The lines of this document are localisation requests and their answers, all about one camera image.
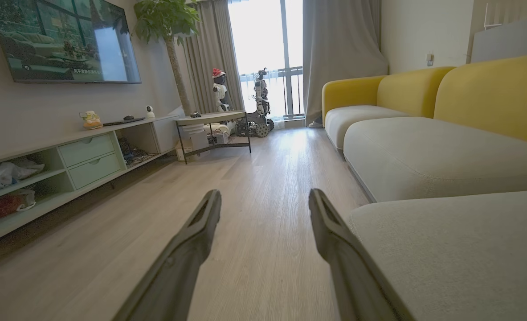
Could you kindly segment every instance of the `wall-mounted flat screen tv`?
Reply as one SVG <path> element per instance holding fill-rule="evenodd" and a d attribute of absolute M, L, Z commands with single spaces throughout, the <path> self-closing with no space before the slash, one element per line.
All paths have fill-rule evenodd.
<path fill-rule="evenodd" d="M 125 10 L 103 0 L 0 0 L 16 82 L 140 83 Z"/>

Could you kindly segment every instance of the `shoe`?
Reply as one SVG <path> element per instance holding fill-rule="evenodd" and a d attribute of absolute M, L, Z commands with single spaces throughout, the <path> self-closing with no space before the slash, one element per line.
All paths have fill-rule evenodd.
<path fill-rule="evenodd" d="M 309 124 L 309 128 L 323 128 L 323 124 L 320 124 L 318 122 L 312 122 Z"/>

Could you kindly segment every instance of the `tv cabinet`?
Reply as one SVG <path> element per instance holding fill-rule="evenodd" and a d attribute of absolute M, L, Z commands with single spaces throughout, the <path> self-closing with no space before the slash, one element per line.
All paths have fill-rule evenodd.
<path fill-rule="evenodd" d="M 140 122 L 76 132 L 48 144 L 0 154 L 0 162 L 26 157 L 44 163 L 41 173 L 0 189 L 0 197 L 17 189 L 33 189 L 36 205 L 0 218 L 0 237 L 73 199 L 174 150 L 180 115 L 147 118 Z M 119 137 L 147 152 L 141 162 L 127 165 Z"/>

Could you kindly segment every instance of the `gray seat cushion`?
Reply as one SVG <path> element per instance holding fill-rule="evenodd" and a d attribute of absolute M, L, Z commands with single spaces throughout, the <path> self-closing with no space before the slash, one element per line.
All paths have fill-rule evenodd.
<path fill-rule="evenodd" d="M 440 120 L 350 126 L 344 155 L 375 201 L 527 190 L 527 142 Z"/>
<path fill-rule="evenodd" d="M 327 136 L 338 149 L 343 149 L 344 135 L 352 124 L 368 119 L 404 117 L 408 114 L 389 108 L 362 105 L 335 108 L 325 116 Z"/>
<path fill-rule="evenodd" d="M 370 204 L 347 223 L 414 319 L 527 320 L 527 191 Z"/>

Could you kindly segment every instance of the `tree trunk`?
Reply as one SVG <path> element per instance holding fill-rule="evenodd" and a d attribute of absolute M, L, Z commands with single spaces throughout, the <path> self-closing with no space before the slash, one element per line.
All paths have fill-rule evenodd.
<path fill-rule="evenodd" d="M 192 110 L 190 106 L 190 100 L 186 94 L 186 86 L 184 80 L 182 80 L 182 74 L 180 73 L 180 67 L 178 65 L 178 58 L 176 57 L 176 50 L 174 48 L 174 39 L 165 39 L 166 50 L 168 51 L 168 58 L 170 59 L 170 65 L 172 66 L 172 73 L 174 73 L 174 80 L 176 80 L 176 88 L 178 89 L 178 96 L 182 102 L 182 108 L 184 109 L 185 115 L 190 115 L 196 110 Z"/>

